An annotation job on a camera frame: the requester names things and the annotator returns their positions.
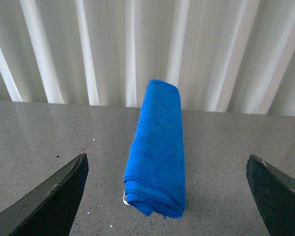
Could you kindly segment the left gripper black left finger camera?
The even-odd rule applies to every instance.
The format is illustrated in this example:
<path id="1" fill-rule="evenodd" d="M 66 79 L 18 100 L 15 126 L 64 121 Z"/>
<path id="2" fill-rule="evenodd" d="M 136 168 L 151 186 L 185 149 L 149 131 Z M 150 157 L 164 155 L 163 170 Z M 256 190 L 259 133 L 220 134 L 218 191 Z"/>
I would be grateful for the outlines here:
<path id="1" fill-rule="evenodd" d="M 0 236 L 69 235 L 88 172 L 87 155 L 78 155 L 0 213 Z"/>

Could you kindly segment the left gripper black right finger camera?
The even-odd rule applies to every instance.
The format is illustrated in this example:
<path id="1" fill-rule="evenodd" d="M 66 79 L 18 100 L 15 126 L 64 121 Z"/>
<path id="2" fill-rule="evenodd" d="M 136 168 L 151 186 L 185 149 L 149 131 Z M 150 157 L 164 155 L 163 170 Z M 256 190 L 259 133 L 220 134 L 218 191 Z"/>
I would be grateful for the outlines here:
<path id="1" fill-rule="evenodd" d="M 253 154 L 246 177 L 269 234 L 295 236 L 295 179 Z"/>

